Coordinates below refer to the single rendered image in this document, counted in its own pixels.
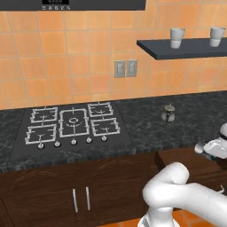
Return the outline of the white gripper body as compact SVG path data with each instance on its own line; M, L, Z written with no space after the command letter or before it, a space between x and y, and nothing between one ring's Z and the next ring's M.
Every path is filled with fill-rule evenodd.
M227 149L222 147L216 139L207 143L199 141L194 147L194 152L210 160L215 160L216 158L227 159Z

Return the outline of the dark wood open drawer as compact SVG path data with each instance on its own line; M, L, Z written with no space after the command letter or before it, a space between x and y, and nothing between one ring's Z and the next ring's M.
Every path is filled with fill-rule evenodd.
M170 163L181 162L190 173L189 183L202 184L216 191L224 188L223 194L227 195L227 160L209 160L194 152L192 147L158 151L154 160L159 170Z

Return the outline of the white cup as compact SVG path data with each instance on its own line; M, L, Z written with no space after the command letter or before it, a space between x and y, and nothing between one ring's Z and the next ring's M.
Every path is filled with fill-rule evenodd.
M181 42L184 38L184 28L171 28L170 29L170 46L173 49L178 49L181 45Z
M224 33L225 33L224 27L212 27L210 29L209 45L211 47L218 47L223 38Z

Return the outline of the dark wood cupboard door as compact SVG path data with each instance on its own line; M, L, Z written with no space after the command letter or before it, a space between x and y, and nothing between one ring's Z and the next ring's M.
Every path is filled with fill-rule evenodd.
M84 162L80 166L82 196L90 189L90 210L84 206L84 225L117 223L138 218L147 209L145 184L158 172L154 155L141 153Z
M30 169L0 174L0 196L15 227L79 227L73 189L77 169Z

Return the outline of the black gas hob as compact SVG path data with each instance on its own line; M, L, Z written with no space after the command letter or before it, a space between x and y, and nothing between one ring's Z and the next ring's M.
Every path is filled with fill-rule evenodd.
M86 143L88 137L92 139L90 144ZM72 139L77 140L76 145L71 145ZM60 147L54 146L56 141L61 143ZM12 157L130 143L129 132L114 102L41 106L24 112ZM39 144L44 144L44 148L38 149Z

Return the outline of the dark wall shelf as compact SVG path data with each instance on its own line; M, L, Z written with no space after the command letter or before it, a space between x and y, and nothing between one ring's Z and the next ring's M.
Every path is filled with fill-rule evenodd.
M170 40L137 40L137 45L156 60L227 57L227 37L218 47L211 47L208 38L184 39L178 49L170 47Z

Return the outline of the grey wall outlet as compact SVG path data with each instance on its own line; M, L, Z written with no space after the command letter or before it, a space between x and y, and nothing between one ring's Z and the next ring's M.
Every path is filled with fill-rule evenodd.
M137 60L129 59L127 61L127 76L136 77L137 76Z
M125 60L115 60L114 61L114 77L123 78L125 76Z

